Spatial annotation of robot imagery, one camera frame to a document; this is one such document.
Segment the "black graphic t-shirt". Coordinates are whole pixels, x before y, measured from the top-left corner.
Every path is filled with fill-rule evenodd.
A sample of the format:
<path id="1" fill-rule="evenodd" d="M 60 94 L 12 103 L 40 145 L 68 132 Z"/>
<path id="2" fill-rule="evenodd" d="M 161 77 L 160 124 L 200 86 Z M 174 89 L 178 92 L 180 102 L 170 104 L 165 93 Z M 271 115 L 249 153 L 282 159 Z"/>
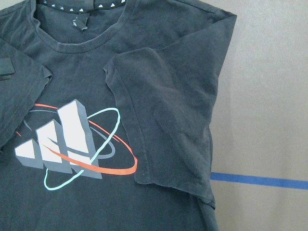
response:
<path id="1" fill-rule="evenodd" d="M 1 10 L 1 230 L 216 231 L 209 125 L 236 19 L 198 0 Z"/>

